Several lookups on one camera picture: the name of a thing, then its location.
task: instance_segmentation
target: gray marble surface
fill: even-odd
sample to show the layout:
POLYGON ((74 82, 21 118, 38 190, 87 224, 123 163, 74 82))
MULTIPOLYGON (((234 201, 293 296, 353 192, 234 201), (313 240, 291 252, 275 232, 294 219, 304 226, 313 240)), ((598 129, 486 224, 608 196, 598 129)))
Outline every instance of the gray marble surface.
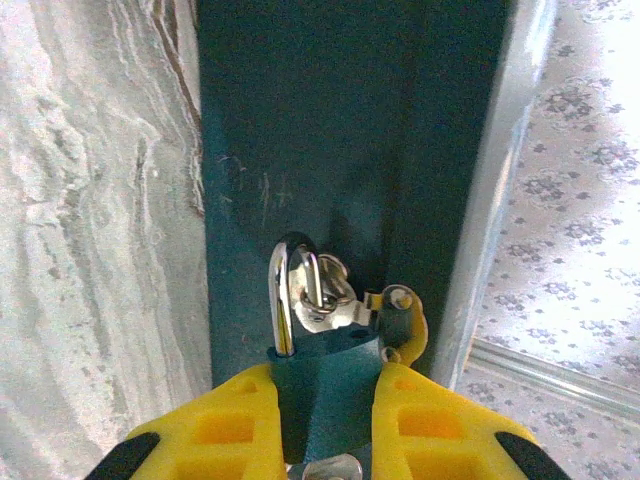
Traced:
POLYGON ((0 2, 0 477, 210 386, 194 10, 0 2))

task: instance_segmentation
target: yellow plastic part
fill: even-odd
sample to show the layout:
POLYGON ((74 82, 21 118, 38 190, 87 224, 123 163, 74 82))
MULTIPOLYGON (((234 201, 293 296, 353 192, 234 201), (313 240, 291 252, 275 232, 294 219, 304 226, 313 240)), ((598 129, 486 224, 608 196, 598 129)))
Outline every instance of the yellow plastic part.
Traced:
POLYGON ((268 365, 133 430, 160 434, 132 480, 286 480, 278 393, 268 365))
POLYGON ((526 480, 496 432, 536 443, 527 429, 441 387, 409 367, 387 363, 372 418, 374 480, 526 480))
MULTIPOLYGON (((382 293, 369 294, 369 306, 372 310, 380 310, 383 307, 382 293)), ((424 309, 422 308, 422 300, 411 290, 411 338, 408 342, 398 348, 398 357, 391 357, 390 362, 400 363, 410 367, 427 348, 429 340, 429 328, 427 320, 424 317, 424 309)))
POLYGON ((398 348, 400 361, 398 363, 410 367, 415 362, 424 349, 427 348, 429 340, 429 330, 427 320, 424 318, 422 301, 414 291, 411 291, 411 339, 398 348))

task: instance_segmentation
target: padlock body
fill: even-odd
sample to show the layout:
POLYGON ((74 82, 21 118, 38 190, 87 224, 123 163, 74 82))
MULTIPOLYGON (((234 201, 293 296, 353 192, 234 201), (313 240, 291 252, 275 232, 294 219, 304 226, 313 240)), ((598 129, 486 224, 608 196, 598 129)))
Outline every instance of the padlock body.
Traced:
POLYGON ((308 463, 371 441, 371 413, 382 370, 380 339, 349 325, 296 338, 296 353, 268 351, 278 389, 282 446, 289 464, 308 463))

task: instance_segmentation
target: floral patterned floor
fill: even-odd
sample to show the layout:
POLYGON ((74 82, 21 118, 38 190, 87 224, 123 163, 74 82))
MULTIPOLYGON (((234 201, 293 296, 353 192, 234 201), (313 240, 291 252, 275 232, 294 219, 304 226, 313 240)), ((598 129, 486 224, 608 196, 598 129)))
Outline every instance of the floral patterned floor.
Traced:
POLYGON ((575 480, 640 478, 640 426, 470 364, 457 391, 529 428, 575 480))
MULTIPOLYGON (((632 395, 640 395, 638 49, 637 0, 559 0, 476 331, 632 395)), ((528 426, 572 478, 640 478, 640 424, 473 363, 457 390, 528 426)))

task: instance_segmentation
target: chrome shackle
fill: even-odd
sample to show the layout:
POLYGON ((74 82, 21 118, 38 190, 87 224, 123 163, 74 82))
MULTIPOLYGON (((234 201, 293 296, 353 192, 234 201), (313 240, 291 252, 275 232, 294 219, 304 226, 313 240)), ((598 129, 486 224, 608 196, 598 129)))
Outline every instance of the chrome shackle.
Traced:
POLYGON ((300 255, 306 273, 306 288, 302 301, 318 313, 331 313, 335 305, 326 306, 322 295, 320 269, 316 247, 303 233, 290 232, 282 237, 271 254, 269 262, 269 300, 276 352, 290 357, 295 353, 293 344, 293 308, 291 305, 289 270, 295 253, 300 255))

